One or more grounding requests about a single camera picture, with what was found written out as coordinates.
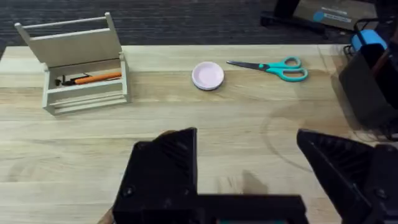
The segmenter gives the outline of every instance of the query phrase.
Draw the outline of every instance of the teal component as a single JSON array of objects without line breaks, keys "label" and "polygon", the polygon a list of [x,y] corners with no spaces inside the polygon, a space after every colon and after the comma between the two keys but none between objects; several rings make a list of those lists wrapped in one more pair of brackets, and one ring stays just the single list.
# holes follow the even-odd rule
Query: teal component
[{"label": "teal component", "polygon": [[[295,65],[288,65],[288,61],[294,61]],[[300,82],[308,77],[308,70],[301,67],[301,60],[298,57],[289,56],[280,62],[267,63],[268,69],[266,72],[279,76],[283,81],[287,82]],[[301,77],[288,77],[284,73],[302,73]]]}]

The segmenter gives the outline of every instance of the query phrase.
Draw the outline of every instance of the wooden table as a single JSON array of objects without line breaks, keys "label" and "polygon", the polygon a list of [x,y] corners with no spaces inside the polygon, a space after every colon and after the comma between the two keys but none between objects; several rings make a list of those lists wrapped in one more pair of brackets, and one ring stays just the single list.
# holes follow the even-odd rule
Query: wooden table
[{"label": "wooden table", "polygon": [[[312,223],[339,216],[296,145],[298,128],[358,139],[333,77],[339,45],[126,46],[132,103],[53,117],[41,106],[42,67],[27,47],[0,61],[0,223],[96,223],[112,205],[132,145],[198,128],[201,193],[300,194]],[[308,80],[227,60],[302,59]],[[190,80],[199,62],[225,70],[216,91]]]}]

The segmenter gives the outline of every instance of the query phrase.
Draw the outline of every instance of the small white dish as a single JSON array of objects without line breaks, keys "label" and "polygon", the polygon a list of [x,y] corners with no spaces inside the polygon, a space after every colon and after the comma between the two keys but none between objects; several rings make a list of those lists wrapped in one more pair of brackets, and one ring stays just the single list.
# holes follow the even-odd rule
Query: small white dish
[{"label": "small white dish", "polygon": [[192,82],[201,90],[215,90],[223,81],[224,71],[214,62],[199,63],[192,70]]}]

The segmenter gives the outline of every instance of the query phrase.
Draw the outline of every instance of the screw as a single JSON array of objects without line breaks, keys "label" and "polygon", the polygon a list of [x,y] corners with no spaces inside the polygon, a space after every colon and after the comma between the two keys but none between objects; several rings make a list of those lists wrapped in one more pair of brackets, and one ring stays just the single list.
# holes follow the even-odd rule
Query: screw
[{"label": "screw", "polygon": [[132,195],[134,195],[135,192],[136,192],[136,187],[132,185],[130,187],[126,187],[123,190],[122,195],[123,197],[131,197]]},{"label": "screw", "polygon": [[386,192],[383,189],[376,189],[375,194],[382,199],[387,199]]}]

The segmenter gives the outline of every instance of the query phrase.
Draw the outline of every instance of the white wooden caddy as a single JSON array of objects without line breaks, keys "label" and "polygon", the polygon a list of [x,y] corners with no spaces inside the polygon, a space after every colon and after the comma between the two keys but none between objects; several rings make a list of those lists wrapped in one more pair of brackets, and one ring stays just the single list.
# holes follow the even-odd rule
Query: white wooden caddy
[{"label": "white wooden caddy", "polygon": [[[31,37],[26,29],[106,20],[108,28],[66,34]],[[128,73],[118,35],[110,13],[104,17],[22,26],[15,24],[21,37],[44,65],[42,107],[52,115],[130,101]],[[83,85],[55,85],[62,75],[98,72],[118,68],[117,80]]]}]

